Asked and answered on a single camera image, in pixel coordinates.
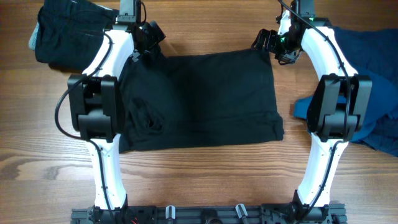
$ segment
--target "folded black cloth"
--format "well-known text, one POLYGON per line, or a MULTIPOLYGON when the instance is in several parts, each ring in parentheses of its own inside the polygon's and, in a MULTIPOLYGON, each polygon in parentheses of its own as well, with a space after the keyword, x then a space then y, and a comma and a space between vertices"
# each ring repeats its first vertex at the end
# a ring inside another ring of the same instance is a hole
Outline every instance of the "folded black cloth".
POLYGON ((128 60, 119 150, 221 146, 282 140, 268 52, 243 50, 128 60))
POLYGON ((36 60, 54 67, 84 70, 100 49, 103 35, 88 35, 81 30, 101 32, 117 14, 117 10, 86 0, 44 1, 37 16, 36 60))
MULTIPOLYGON (((36 59, 84 70, 103 37, 79 30, 101 31, 117 13, 86 0, 46 0, 36 59)), ((158 46, 127 60, 119 82, 126 109, 120 152, 283 139, 267 52, 165 58, 158 46)))

